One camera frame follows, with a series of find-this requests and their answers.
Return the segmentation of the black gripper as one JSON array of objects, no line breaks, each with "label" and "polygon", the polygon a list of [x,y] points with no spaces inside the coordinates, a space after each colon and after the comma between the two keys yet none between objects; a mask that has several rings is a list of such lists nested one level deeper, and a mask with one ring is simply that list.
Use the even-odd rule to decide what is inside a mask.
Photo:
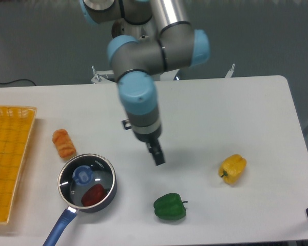
[{"label": "black gripper", "polygon": [[123,120],[122,125],[125,130],[132,129],[136,138],[141,142],[146,142],[147,149],[155,161],[156,166],[165,163],[164,153],[161,149],[158,138],[162,133],[161,120],[157,119],[153,124],[145,127],[132,125],[129,119]]}]

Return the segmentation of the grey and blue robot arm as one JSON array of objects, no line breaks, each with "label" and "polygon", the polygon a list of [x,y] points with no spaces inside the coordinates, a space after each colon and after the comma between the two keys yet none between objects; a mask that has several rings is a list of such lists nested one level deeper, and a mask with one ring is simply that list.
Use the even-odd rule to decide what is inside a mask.
[{"label": "grey and blue robot arm", "polygon": [[129,31],[114,36],[108,62],[127,114],[125,129],[146,143],[156,165],[165,162],[159,143],[162,124],[153,76],[205,63],[210,56],[205,31],[194,29],[182,1],[81,1],[93,23],[124,20],[131,27],[153,23],[155,32],[144,40]]}]

